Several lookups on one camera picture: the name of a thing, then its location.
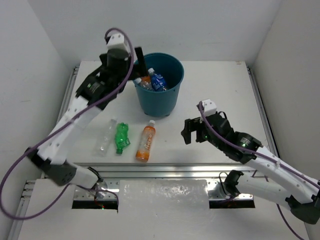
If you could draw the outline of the orange bottle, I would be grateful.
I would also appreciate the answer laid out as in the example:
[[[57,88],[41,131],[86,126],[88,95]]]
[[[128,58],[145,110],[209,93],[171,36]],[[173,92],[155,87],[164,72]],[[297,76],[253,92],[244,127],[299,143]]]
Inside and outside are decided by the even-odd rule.
[[[143,82],[146,82],[146,83],[148,83],[149,85],[151,85],[151,77],[150,77],[149,75],[147,75],[147,76],[141,76],[140,78],[141,78],[141,80],[142,80]]]
[[[156,134],[155,121],[150,120],[142,131],[139,146],[135,155],[136,160],[147,162],[150,157],[151,146]]]

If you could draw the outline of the clear bottle white cap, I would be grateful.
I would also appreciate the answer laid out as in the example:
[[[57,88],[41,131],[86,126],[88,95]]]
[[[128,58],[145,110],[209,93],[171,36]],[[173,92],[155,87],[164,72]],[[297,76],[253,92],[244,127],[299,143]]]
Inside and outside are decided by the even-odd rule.
[[[148,91],[151,91],[151,92],[154,91],[154,89],[153,89],[153,87],[151,86],[151,84],[148,83],[148,82],[145,81],[145,80],[142,80],[142,78],[140,78],[140,77],[136,78],[136,79],[134,80],[134,82],[135,82],[138,86],[140,86],[141,88],[143,88],[143,89],[145,89],[145,90],[148,90]]]

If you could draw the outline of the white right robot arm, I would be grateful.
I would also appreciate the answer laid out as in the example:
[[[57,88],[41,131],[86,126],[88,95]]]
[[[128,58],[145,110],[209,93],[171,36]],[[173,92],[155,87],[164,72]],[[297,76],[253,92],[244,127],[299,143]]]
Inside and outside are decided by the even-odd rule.
[[[273,155],[267,147],[245,132],[235,131],[223,111],[202,120],[186,119],[181,135],[185,144],[209,142],[229,159],[251,167],[271,182],[232,170],[221,184],[223,196],[253,194],[288,209],[299,220],[314,225],[320,219],[320,182],[307,177]]]

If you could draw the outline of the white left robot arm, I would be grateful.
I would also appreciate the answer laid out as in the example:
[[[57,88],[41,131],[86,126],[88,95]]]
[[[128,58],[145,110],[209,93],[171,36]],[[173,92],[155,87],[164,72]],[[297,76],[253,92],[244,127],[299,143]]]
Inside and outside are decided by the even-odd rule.
[[[48,140],[35,149],[27,149],[27,158],[58,186],[72,184],[91,190],[102,182],[94,169],[70,162],[67,155],[89,123],[124,90],[124,80],[138,76],[138,67],[133,66],[130,51],[125,47],[110,48],[99,58],[101,66],[76,90]]]

